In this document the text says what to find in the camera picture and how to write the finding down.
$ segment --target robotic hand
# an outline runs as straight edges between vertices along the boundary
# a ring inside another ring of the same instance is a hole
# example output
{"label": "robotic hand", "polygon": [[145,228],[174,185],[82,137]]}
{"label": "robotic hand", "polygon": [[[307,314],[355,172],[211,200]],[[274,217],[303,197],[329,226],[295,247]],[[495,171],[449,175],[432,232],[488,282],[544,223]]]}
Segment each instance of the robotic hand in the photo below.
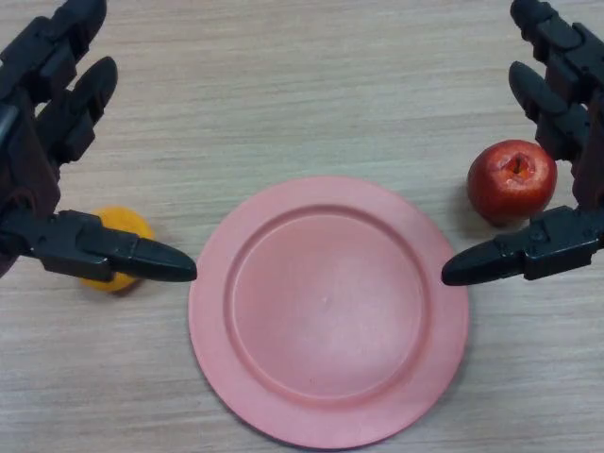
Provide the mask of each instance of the robotic hand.
{"label": "robotic hand", "polygon": [[543,80],[515,62],[513,94],[537,125],[537,142],[553,159],[572,162],[579,206],[548,210],[517,233],[460,253],[443,268],[448,285],[547,277],[590,264],[604,246],[604,42],[538,0],[514,0],[512,18],[547,66]]}
{"label": "robotic hand", "polygon": [[106,0],[68,0],[0,54],[0,277],[18,256],[28,256],[47,271],[101,281],[115,272],[196,278],[194,262],[172,247],[104,228],[90,214],[53,213],[59,167],[91,145],[117,85],[115,62],[105,58],[67,90],[106,14]]}

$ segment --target wooden table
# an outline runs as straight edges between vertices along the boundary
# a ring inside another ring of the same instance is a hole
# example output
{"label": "wooden table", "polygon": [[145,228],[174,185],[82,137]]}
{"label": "wooden table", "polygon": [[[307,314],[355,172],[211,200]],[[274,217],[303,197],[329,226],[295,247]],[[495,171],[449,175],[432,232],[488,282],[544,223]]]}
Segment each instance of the wooden table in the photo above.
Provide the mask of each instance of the wooden table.
{"label": "wooden table", "polygon": [[[553,3],[604,35],[601,1]],[[58,4],[0,0],[0,42]],[[461,250],[494,233],[465,199],[469,163],[534,135],[508,88],[510,63],[532,59],[507,1],[112,1],[83,66],[105,55],[120,84],[92,149],[63,171],[60,207],[129,206],[195,256],[246,197],[313,175],[403,194]],[[563,165],[552,205],[574,205],[571,184]],[[472,288],[456,381],[366,451],[602,451],[603,274],[598,257]],[[188,290],[145,282],[115,298],[20,260],[0,281],[0,451],[287,451],[202,378]]]}

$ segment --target orange fruit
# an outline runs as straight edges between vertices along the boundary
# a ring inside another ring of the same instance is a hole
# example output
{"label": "orange fruit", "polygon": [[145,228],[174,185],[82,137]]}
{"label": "orange fruit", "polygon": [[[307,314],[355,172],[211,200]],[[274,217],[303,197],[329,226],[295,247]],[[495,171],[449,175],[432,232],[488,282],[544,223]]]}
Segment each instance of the orange fruit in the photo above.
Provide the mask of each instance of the orange fruit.
{"label": "orange fruit", "polygon": [[[145,239],[155,239],[155,233],[146,221],[133,210],[121,206],[109,206],[94,213],[101,218],[103,227],[119,229],[128,233],[135,233]],[[84,285],[106,293],[116,293],[125,290],[138,279],[126,274],[116,273],[112,281],[95,281],[80,279]]]}

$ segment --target red apple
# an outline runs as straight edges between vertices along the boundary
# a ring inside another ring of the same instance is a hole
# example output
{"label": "red apple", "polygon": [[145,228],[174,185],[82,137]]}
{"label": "red apple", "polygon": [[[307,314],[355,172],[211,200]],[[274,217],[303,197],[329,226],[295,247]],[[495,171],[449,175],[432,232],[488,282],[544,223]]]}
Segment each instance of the red apple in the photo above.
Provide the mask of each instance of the red apple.
{"label": "red apple", "polygon": [[474,209],[501,227],[542,211],[556,188],[556,162],[534,143],[507,140],[484,150],[468,173]]}

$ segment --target plate center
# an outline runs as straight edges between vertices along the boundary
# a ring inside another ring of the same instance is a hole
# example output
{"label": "plate center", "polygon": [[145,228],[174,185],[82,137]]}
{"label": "plate center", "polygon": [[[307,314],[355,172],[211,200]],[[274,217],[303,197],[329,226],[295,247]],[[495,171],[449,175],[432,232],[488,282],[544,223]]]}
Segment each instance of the plate center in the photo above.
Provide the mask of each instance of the plate center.
{"label": "plate center", "polygon": [[351,397],[414,357],[428,312],[422,278],[406,246],[370,217],[305,212],[247,250],[227,327],[269,388]]}

